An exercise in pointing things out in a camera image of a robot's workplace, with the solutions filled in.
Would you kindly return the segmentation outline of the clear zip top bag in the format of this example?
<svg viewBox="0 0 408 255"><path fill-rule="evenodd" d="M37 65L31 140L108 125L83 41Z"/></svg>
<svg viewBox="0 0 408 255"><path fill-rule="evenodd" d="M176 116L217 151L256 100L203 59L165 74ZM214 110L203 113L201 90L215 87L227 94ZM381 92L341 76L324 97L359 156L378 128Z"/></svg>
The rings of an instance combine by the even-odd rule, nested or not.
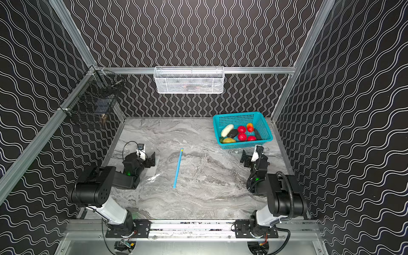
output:
<svg viewBox="0 0 408 255"><path fill-rule="evenodd" d="M146 179L151 180L152 182L157 179L158 176L164 175L166 178L170 179L173 177L173 189L176 188L177 178L179 175L180 167L181 167L181 159L184 149L180 149L180 154L178 156L177 167L171 164L170 168L167 165L165 159L161 160L159 156L156 156L156 166L145 169L144 177Z"/></svg>

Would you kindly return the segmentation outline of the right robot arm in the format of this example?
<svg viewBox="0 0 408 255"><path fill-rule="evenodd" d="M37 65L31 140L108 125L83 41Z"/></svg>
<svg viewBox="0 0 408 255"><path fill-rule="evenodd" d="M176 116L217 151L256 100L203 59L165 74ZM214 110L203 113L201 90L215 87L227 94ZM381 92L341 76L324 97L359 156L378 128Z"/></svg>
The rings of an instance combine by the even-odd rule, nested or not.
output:
<svg viewBox="0 0 408 255"><path fill-rule="evenodd" d="M307 203L295 176L281 171L268 173L268 157L258 146L252 155L242 152L240 163L249 168L246 189L255 196L266 197L267 204L250 216L250 227L272 227L283 221L306 217Z"/></svg>

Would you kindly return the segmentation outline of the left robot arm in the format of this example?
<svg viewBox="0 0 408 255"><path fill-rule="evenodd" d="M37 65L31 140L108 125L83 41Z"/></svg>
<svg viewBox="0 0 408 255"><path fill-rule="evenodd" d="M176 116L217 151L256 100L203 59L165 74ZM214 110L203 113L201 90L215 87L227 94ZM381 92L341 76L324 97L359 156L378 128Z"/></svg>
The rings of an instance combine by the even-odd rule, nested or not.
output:
<svg viewBox="0 0 408 255"><path fill-rule="evenodd" d="M122 172L114 166L93 166L84 170L69 191L68 201L95 212L110 230L128 237L137 231L137 227L130 211L111 197L111 189L135 190L142 171L156 166L156 154L147 156L138 151L124 157L122 163Z"/></svg>

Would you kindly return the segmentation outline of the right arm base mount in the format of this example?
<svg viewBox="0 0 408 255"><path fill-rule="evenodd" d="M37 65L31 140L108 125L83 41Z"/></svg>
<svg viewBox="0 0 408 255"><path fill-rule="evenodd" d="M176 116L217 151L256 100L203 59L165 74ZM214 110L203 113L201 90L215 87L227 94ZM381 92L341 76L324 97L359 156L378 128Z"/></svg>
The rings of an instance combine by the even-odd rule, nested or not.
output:
<svg viewBox="0 0 408 255"><path fill-rule="evenodd" d="M269 253L268 241L278 238L278 232L268 226L260 226L254 217L249 220L236 220L231 230L237 239L261 239L261 241L247 242L248 249L253 255Z"/></svg>

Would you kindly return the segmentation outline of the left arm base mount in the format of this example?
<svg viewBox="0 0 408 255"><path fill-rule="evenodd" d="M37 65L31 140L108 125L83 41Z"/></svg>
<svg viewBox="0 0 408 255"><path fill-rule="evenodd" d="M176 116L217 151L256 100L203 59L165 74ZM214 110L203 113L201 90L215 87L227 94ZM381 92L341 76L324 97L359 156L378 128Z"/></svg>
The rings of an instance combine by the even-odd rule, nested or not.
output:
<svg viewBox="0 0 408 255"><path fill-rule="evenodd" d="M114 253L116 255L129 255L136 247L137 241L132 239L148 238L152 223L149 220L125 220L123 224L106 224L104 240L116 239Z"/></svg>

